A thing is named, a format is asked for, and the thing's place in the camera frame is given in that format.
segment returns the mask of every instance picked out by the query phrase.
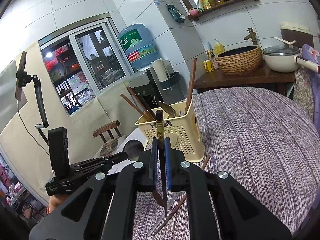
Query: sink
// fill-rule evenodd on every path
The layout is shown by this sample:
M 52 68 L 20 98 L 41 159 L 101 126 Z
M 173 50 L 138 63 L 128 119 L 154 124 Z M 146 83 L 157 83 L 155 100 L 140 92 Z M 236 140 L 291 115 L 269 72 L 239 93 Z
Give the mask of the sink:
M 246 46 L 228 50 L 214 57 L 219 68 L 227 75 L 245 74 L 262 64 L 260 46 Z

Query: yellow bottle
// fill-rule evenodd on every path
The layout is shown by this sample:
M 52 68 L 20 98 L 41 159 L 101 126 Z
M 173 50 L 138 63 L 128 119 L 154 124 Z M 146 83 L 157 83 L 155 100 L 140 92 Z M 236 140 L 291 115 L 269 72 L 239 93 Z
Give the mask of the yellow bottle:
M 216 45 L 214 46 L 213 51 L 214 51 L 214 54 L 217 56 L 225 52 L 226 50 L 224 49 L 223 45 L 219 41 L 217 41 L 217 39 L 215 39 L 215 41 L 216 41 Z

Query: hand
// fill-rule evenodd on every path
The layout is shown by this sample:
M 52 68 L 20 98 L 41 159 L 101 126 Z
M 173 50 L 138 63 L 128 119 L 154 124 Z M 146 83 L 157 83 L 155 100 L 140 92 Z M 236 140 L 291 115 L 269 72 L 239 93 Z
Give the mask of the hand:
M 62 204 L 69 195 L 67 194 L 57 194 L 49 197 L 48 214 L 54 211 L 60 204 Z

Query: silver screw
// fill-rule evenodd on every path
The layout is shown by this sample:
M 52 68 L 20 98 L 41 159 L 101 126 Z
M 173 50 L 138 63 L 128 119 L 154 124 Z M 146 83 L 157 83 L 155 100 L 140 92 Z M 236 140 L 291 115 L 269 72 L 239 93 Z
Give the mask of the silver screw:
M 136 169 L 142 168 L 142 167 L 143 167 L 143 163 L 142 163 L 142 162 L 135 162 L 135 163 L 133 164 L 133 166 L 134 166 Z
M 189 168 L 189 167 L 190 167 L 190 162 L 181 162 L 181 163 L 180 163 L 180 166 L 181 166 L 182 168 Z
M 101 180 L 104 179 L 106 177 L 106 175 L 103 172 L 99 172 L 96 174 L 96 179 L 97 180 Z
M 218 173 L 218 176 L 219 176 L 220 179 L 226 179 L 229 176 L 229 174 L 227 172 L 225 172 L 225 171 L 220 171 Z

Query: faucet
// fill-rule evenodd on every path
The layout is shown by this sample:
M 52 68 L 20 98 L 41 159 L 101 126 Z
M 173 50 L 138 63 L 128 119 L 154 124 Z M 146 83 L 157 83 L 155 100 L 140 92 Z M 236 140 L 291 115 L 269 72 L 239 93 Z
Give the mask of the faucet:
M 244 37 L 244 40 L 245 41 L 247 41 L 248 39 L 252 39 L 252 43 L 254 44 L 254 45 L 258 45 L 258 42 L 257 42 L 257 39 L 256 39 L 256 33 L 254 33 L 254 31 L 253 31 L 253 29 L 252 28 L 249 28 L 248 29 L 248 31 L 249 31 L 249 35 L 248 36 L 246 36 L 246 37 Z

